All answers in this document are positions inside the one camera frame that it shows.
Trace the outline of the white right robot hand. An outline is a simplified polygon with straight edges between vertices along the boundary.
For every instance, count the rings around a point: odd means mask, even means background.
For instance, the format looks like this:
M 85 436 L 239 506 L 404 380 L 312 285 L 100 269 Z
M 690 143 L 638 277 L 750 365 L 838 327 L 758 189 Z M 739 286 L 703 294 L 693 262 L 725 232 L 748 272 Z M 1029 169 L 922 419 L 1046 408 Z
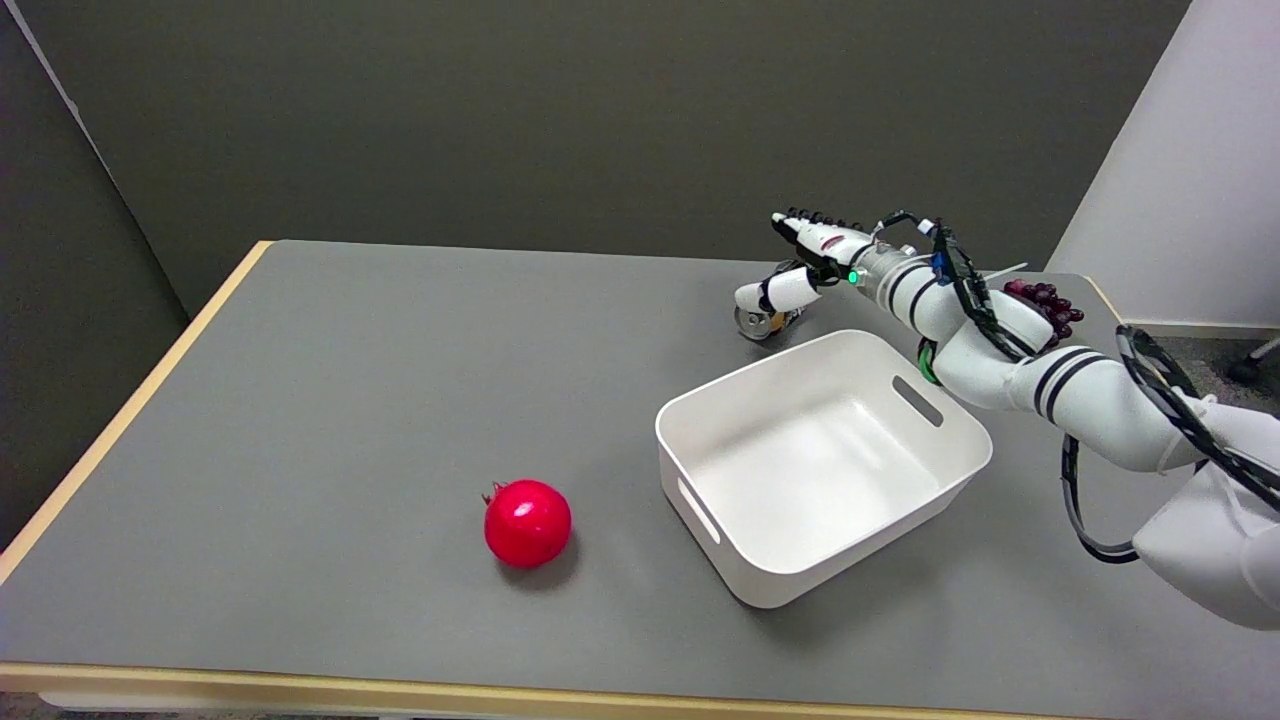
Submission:
M 733 293 L 737 310 L 758 315 L 803 310 L 858 272 L 876 242 L 870 233 L 804 211 L 774 213 L 771 227 L 795 251 L 797 265 Z

